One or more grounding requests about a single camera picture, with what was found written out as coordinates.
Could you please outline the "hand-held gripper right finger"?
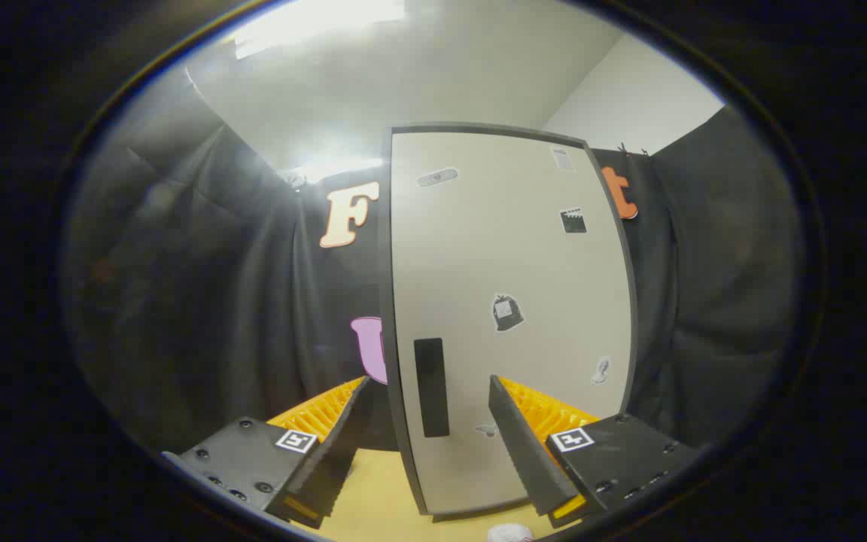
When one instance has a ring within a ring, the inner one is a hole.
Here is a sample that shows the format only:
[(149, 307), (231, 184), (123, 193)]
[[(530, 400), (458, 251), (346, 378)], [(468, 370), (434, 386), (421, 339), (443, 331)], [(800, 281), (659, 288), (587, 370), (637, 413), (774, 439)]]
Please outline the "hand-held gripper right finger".
[(498, 375), (488, 407), (528, 500), (554, 528), (630, 509), (699, 456), (636, 416), (598, 419)]

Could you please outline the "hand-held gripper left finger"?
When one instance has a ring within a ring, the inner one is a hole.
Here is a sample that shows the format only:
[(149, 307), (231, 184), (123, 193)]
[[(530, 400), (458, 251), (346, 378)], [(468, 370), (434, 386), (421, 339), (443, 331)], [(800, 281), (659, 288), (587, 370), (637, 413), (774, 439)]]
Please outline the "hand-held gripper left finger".
[(241, 416), (163, 458), (255, 525), (317, 529), (333, 514), (372, 415), (373, 381), (362, 376), (268, 421)]

